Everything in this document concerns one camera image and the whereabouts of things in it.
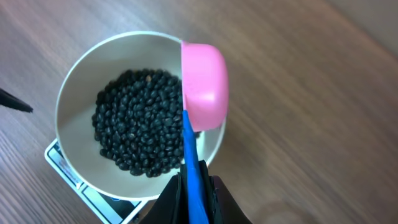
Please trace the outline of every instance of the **blue handle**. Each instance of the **blue handle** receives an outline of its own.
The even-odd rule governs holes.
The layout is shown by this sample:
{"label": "blue handle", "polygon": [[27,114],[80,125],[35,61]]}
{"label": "blue handle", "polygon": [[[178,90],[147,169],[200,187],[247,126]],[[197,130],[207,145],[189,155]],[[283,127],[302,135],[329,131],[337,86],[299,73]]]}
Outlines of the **blue handle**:
{"label": "blue handle", "polygon": [[205,190],[199,169],[197,141],[188,112],[182,112],[184,159],[187,167],[188,212],[190,224],[208,224],[205,210]]}

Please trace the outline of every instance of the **wood grain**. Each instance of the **wood grain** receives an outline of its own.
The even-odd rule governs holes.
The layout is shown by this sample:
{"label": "wood grain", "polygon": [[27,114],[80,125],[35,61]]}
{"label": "wood grain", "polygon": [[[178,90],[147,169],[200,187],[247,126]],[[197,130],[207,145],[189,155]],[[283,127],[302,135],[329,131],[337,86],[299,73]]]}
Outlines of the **wood grain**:
{"label": "wood grain", "polygon": [[157,30],[217,46],[230,78],[219,175],[253,223],[397,223],[398,63],[323,0],[0,0],[0,223],[99,223],[46,163],[68,69]]}

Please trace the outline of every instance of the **bowl rim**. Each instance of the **bowl rim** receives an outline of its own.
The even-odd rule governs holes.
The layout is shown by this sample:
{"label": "bowl rim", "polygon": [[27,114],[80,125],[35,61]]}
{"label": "bowl rim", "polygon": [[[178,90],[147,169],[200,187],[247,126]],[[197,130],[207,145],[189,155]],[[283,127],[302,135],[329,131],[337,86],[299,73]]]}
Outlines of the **bowl rim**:
{"label": "bowl rim", "polygon": [[[87,50],[74,64],[73,66],[69,69],[68,74],[66,75],[66,77],[64,78],[61,88],[59,90],[58,96],[57,96],[57,103],[55,105],[55,135],[58,139],[58,143],[60,145],[60,150],[63,154],[63,157],[65,158],[66,162],[68,163],[69,167],[71,168],[72,171],[74,171],[74,173],[89,187],[91,187],[92,189],[96,190],[97,192],[104,194],[106,196],[112,197],[112,198],[118,198],[121,200],[128,200],[128,201],[145,201],[145,200],[155,200],[159,198],[159,195],[154,195],[154,196],[149,196],[149,197],[140,197],[140,198],[134,198],[134,197],[121,197],[118,195],[114,195],[111,194],[109,192],[105,192],[104,190],[101,190],[99,188],[97,188],[95,185],[91,184],[89,181],[87,181],[82,175],[80,175],[80,173],[74,168],[74,166],[70,163],[69,158],[67,157],[67,155],[65,154],[63,147],[62,147],[62,141],[60,139],[60,135],[58,133],[58,106],[59,106],[59,101],[61,98],[61,95],[63,93],[63,89],[65,87],[65,84],[70,76],[70,74],[72,73],[72,71],[74,71],[75,67],[88,55],[90,54],[92,51],[94,51],[95,49],[97,49],[98,47],[100,47],[101,45],[104,45],[112,40],[116,40],[122,37],[127,37],[127,36],[131,36],[131,35],[155,35],[158,37],[165,37],[167,39],[170,40],[174,40],[178,43],[182,43],[182,40],[174,37],[170,34],[165,34],[165,33],[161,33],[161,32],[155,32],[155,31],[130,31],[130,32],[125,32],[122,34],[118,34],[118,35],[114,35],[112,37],[109,37],[103,41],[101,41],[100,43],[92,46],[89,50]],[[221,142],[223,141],[224,138],[224,132],[225,132],[225,126],[226,126],[226,118],[224,119],[223,123],[220,126],[220,137],[217,140],[216,146],[215,146],[215,150],[211,153],[209,159],[207,160],[207,166],[209,166],[211,164],[211,162],[213,161],[214,157],[216,156],[220,146],[221,146]]]}

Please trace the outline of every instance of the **pink object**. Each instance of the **pink object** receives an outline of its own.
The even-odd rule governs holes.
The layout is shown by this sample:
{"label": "pink object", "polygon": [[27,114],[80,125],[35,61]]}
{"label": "pink object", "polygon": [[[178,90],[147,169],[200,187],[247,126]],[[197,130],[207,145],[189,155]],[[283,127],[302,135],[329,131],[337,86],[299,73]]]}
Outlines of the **pink object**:
{"label": "pink object", "polygon": [[183,108],[194,131],[217,128],[228,110],[228,72],[220,51],[182,42]]}

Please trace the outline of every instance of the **kitchen scale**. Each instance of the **kitchen scale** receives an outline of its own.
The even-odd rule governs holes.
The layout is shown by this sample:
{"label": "kitchen scale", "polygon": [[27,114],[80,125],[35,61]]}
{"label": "kitchen scale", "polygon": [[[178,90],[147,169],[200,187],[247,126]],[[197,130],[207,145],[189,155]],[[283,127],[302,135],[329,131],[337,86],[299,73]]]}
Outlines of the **kitchen scale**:
{"label": "kitchen scale", "polygon": [[139,221],[139,212],[148,201],[131,202],[111,198],[86,185],[63,158],[57,139],[46,148],[44,157],[103,223],[127,224]]}

